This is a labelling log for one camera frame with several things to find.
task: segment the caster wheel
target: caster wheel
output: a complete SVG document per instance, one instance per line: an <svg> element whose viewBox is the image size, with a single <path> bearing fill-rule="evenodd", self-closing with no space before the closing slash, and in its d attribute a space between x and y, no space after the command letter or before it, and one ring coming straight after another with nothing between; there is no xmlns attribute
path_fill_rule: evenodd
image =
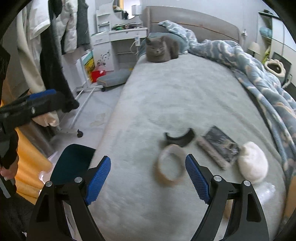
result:
<svg viewBox="0 0 296 241"><path fill-rule="evenodd" d="M79 129L77 130L77 137L78 137L78 138L83 137L83 132L80 131Z"/></svg>

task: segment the person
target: person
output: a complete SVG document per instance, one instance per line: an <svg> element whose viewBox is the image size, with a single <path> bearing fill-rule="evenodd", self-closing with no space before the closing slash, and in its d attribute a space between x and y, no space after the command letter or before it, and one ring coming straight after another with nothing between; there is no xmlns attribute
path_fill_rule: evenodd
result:
<svg viewBox="0 0 296 241"><path fill-rule="evenodd" d="M6 180L13 179L18 170L18 135L14 131L8 140L0 140L1 158L14 160L9 169L0 166L0 174ZM26 240L26 231L34 205L19 194L6 198L0 190L0 241Z"/></svg>

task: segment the cat bed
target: cat bed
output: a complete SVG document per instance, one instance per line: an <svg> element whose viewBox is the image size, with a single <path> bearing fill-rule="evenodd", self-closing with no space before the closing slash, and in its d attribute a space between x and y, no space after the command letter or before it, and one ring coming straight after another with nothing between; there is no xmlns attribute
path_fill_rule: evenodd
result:
<svg viewBox="0 0 296 241"><path fill-rule="evenodd" d="M281 84L284 83L286 70L282 62L280 62L278 59L271 59L265 62L264 67L267 71L278 77Z"/></svg>
<svg viewBox="0 0 296 241"><path fill-rule="evenodd" d="M128 80L130 75L131 75L131 70L120 69L97 78L96 82L98 83L98 85L102 85L104 87L111 87L111 86L125 83Z"/></svg>

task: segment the blue patterned comforter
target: blue patterned comforter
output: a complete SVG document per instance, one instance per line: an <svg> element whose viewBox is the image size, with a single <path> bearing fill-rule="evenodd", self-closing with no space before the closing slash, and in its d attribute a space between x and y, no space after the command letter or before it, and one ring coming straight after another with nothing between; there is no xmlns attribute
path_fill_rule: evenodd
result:
<svg viewBox="0 0 296 241"><path fill-rule="evenodd" d="M186 40L189 53L231 68L238 81L256 97L281 155L281 165L288 188L291 177L296 174L296 102L282 89L278 78L267 72L261 62L245 53L234 41L205 40L198 43L190 29L169 20L158 25L164 26L169 32Z"/></svg>

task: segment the bed headboard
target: bed headboard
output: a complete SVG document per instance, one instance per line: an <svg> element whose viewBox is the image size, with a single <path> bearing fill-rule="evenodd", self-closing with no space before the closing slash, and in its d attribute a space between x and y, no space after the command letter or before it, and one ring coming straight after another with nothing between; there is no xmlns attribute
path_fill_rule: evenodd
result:
<svg viewBox="0 0 296 241"><path fill-rule="evenodd" d="M183 8L147 6L142 13L144 27L151 32L167 32L158 23L170 20L191 29L198 40L233 40L239 43L240 31L235 25L205 13Z"/></svg>

